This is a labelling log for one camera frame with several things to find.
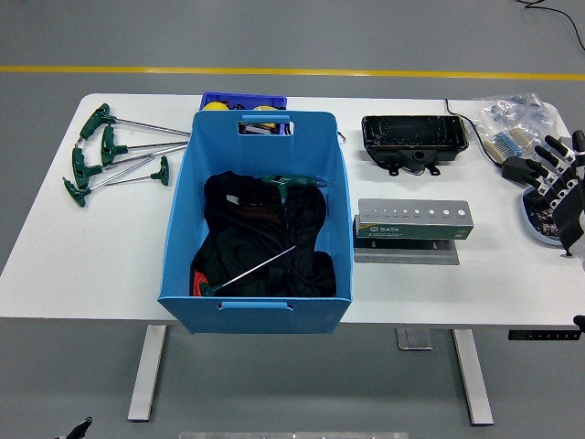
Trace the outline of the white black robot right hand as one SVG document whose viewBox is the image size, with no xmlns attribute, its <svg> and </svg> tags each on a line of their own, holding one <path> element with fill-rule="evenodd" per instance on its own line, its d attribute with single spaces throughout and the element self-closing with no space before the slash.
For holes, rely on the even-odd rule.
<svg viewBox="0 0 585 439">
<path fill-rule="evenodd" d="M 537 145 L 535 152 L 552 170 L 540 162 L 529 161 L 531 173 L 523 177 L 544 198 L 552 209 L 564 250 L 580 259 L 584 266 L 584 132 L 572 134 L 572 147 L 568 148 L 547 135 L 545 142 L 557 153 L 553 154 Z"/>
</svg>

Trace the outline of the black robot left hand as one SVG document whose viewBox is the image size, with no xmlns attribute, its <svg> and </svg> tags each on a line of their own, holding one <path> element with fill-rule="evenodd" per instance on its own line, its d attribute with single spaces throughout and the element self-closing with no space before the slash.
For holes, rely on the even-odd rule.
<svg viewBox="0 0 585 439">
<path fill-rule="evenodd" d="M 56 439 L 83 439 L 92 425 L 92 422 L 92 417 L 88 416 L 83 421 L 75 425 L 68 434 L 58 436 Z"/>
</svg>

